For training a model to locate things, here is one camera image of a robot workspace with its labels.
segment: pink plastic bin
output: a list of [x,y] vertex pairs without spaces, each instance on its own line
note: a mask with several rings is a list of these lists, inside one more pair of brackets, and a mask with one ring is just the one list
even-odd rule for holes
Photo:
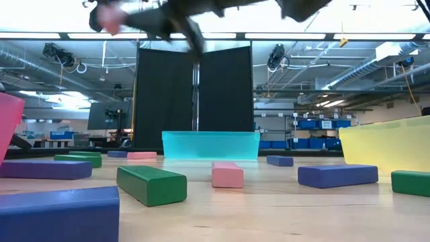
[[0,93],[0,165],[2,164],[16,126],[21,122],[25,101]]

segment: black backdrop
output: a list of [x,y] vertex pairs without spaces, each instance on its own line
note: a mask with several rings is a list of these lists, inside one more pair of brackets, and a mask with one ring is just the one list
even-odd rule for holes
[[188,53],[139,50],[135,148],[162,149],[162,131],[192,129],[192,79]]
[[199,77],[199,130],[254,130],[251,55],[250,46],[204,55]]

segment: fluorescent light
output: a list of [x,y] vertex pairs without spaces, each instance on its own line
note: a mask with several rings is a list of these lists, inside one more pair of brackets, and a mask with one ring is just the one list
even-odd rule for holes
[[322,103],[320,103],[320,106],[324,106],[324,105],[327,105],[328,103],[330,103],[330,101],[325,101],[325,102],[322,102]]
[[339,104],[343,103],[344,101],[345,101],[345,100],[334,101],[334,102],[332,102],[331,104],[327,104],[327,105],[325,105],[324,107],[325,107],[325,108],[333,107],[333,106],[336,106],[336,105],[339,105]]
[[236,34],[235,33],[203,33],[203,37],[208,39],[217,39],[217,38],[225,39],[225,38],[236,38]]
[[86,40],[105,40],[105,39],[143,39],[148,38],[147,34],[143,33],[121,33],[112,36],[108,33],[70,33],[67,34],[71,39],[86,39]]
[[24,95],[28,95],[31,97],[39,97],[40,96],[35,91],[19,91],[19,93],[24,94]]
[[340,40],[412,40],[415,34],[335,34],[334,39]]
[[300,39],[300,40],[322,40],[325,38],[325,34],[313,34],[313,33],[248,33],[245,34],[247,39]]
[[82,93],[78,91],[64,91],[63,94],[69,95],[71,97],[79,98],[81,100],[88,100],[89,98],[86,95],[83,95]]
[[38,39],[59,39],[57,33],[17,33],[17,32],[0,32],[0,38],[38,38]]
[[185,38],[185,36],[183,34],[174,33],[170,34],[170,38]]

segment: monitor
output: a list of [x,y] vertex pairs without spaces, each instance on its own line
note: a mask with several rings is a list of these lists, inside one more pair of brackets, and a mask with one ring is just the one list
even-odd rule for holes
[[88,130],[119,129],[118,110],[122,111],[120,129],[132,127],[132,102],[99,102],[91,104],[88,118]]

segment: pink foam block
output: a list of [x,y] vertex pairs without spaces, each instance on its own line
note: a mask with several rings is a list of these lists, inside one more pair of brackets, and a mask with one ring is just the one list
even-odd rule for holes
[[243,170],[233,162],[212,163],[214,188],[243,188]]
[[129,152],[127,159],[151,159],[157,158],[157,152]]

